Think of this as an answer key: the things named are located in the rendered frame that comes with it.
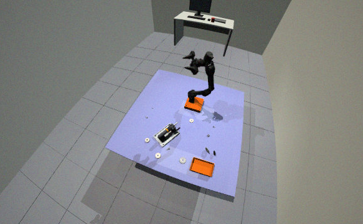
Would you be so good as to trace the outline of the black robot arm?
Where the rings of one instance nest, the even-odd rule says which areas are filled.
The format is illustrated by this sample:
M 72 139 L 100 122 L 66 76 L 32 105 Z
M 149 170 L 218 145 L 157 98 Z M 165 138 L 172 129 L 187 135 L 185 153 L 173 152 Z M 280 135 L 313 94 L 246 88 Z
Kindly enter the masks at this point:
M 208 76 L 208 89 L 206 90 L 199 90 L 199 91 L 195 91 L 194 89 L 188 91 L 188 98 L 189 98 L 189 102 L 190 103 L 194 103 L 194 98 L 197 95 L 203 95 L 203 96 L 207 96 L 209 94 L 211 94 L 211 92 L 215 89 L 214 87 L 214 72 L 215 72 L 215 65 L 213 63 L 213 53 L 207 51 L 207 53 L 205 54 L 204 58 L 203 58 L 203 67 L 205 67 L 205 72 Z M 211 64 L 211 65 L 209 65 Z M 209 66 L 208 66 L 209 65 Z

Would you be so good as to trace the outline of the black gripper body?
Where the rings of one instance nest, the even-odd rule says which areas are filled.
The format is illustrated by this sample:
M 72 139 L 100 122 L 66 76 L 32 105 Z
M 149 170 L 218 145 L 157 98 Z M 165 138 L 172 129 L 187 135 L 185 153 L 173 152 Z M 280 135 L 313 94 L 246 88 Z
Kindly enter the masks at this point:
M 195 75 L 196 73 L 199 72 L 198 68 L 196 66 L 202 67 L 204 63 L 203 63 L 202 59 L 200 59 L 200 60 L 194 59 L 194 57 L 195 57 L 195 52 L 194 51 L 191 50 L 191 53 L 192 53 L 192 56 L 191 56 L 190 59 L 192 59 L 192 64 L 193 64 L 194 69 L 195 69 L 194 72 L 193 72 L 193 75 Z

